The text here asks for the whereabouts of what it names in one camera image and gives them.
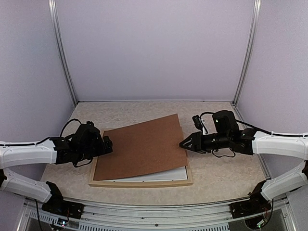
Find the brown hardboard backing panel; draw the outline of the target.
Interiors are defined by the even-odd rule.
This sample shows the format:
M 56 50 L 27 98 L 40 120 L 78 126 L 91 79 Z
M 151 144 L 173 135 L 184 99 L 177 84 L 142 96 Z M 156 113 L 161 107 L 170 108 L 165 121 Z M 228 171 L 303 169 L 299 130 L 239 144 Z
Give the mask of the brown hardboard backing panel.
M 117 180 L 187 166 L 186 151 L 179 147 L 183 132 L 177 114 L 105 130 L 113 151 L 97 159 L 93 179 Z

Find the light wooden picture frame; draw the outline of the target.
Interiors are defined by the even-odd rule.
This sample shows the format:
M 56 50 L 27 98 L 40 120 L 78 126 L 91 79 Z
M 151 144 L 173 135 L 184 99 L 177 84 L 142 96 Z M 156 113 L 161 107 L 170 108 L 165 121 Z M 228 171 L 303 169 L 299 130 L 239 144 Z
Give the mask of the light wooden picture frame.
M 190 162 L 188 158 L 187 151 L 187 166 L 185 167 L 185 173 L 187 179 L 185 180 L 139 180 L 139 181 L 124 181 L 124 180 L 94 180 L 94 173 L 97 166 L 98 158 L 95 157 L 92 162 L 90 176 L 89 176 L 89 186 L 99 187 L 99 188 L 165 188 L 165 187 L 182 187 L 191 186 L 193 184 L 193 177 L 190 167 Z

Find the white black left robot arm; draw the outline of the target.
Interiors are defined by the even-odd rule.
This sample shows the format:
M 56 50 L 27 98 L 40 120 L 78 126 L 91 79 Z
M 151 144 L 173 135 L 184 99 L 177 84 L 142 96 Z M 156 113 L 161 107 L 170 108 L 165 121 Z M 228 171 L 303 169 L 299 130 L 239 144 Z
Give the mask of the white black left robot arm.
M 80 162 L 110 154 L 113 143 L 88 121 L 80 124 L 76 132 L 66 137 L 50 137 L 33 143 L 0 143 L 0 189 L 48 204 L 57 214 L 67 210 L 67 202 L 52 182 L 41 182 L 11 171 L 12 167 L 71 163 L 80 167 Z

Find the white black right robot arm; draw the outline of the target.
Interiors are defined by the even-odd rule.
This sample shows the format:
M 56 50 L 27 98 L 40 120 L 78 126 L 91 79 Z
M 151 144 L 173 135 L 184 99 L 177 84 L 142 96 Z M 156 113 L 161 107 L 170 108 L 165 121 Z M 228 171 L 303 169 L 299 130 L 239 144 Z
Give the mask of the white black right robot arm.
M 253 128 L 207 135 L 195 132 L 181 141 L 179 146 L 200 154 L 230 149 L 234 153 L 263 157 L 272 178 L 258 183 L 251 192 L 246 209 L 252 214 L 274 197 L 308 183 L 307 133 L 265 133 Z

